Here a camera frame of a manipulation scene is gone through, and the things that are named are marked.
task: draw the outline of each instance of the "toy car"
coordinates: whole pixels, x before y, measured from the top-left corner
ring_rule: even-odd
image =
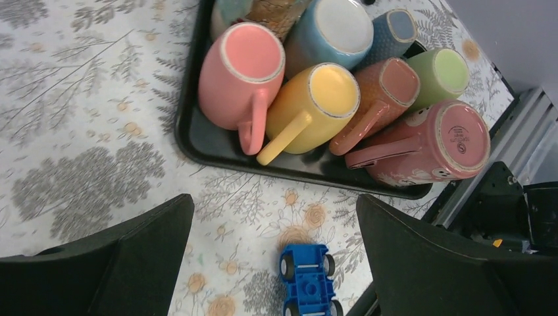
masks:
[[[288,245],[279,258],[281,279],[288,297],[284,316],[343,316],[333,290],[335,261],[325,245]]]

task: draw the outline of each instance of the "mug handle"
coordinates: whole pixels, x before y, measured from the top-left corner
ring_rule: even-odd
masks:
[[[312,117],[307,111],[298,113],[281,133],[260,151],[256,160],[258,160],[260,165],[267,166],[273,159],[279,156],[281,151],[285,150],[296,136],[302,133],[310,123],[312,123]]]
[[[238,123],[240,146],[246,155],[257,154],[263,145],[268,100],[267,90],[256,90],[251,100],[251,120]]]
[[[349,169],[373,166],[378,160],[417,153],[422,149],[419,135],[403,138],[396,142],[370,146],[345,155]]]
[[[353,149],[370,131],[370,129],[390,110],[390,105],[380,99],[372,102],[372,106],[357,125],[347,134],[337,134],[330,142],[330,151],[337,156],[345,155]]]

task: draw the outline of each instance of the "yellow mug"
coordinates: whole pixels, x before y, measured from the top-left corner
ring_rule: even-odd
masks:
[[[270,142],[257,160],[269,164],[282,151],[305,153],[332,139],[356,113],[361,100],[355,77],[334,63],[312,66],[285,84],[267,112]]]

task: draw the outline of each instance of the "wall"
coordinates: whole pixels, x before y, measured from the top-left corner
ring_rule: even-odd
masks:
[[[514,90],[542,86],[558,104],[558,1],[446,1]]]

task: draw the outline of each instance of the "table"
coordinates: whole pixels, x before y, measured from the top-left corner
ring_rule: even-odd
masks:
[[[489,126],[512,100],[440,0],[404,7],[419,40],[467,60],[461,98]],[[197,165],[176,149],[173,115],[196,0],[5,0],[0,3],[0,256],[33,255],[189,193],[194,223],[169,315],[279,315],[278,249],[322,242],[337,261],[345,311],[372,281],[357,192]],[[421,217],[417,201],[380,197]]]

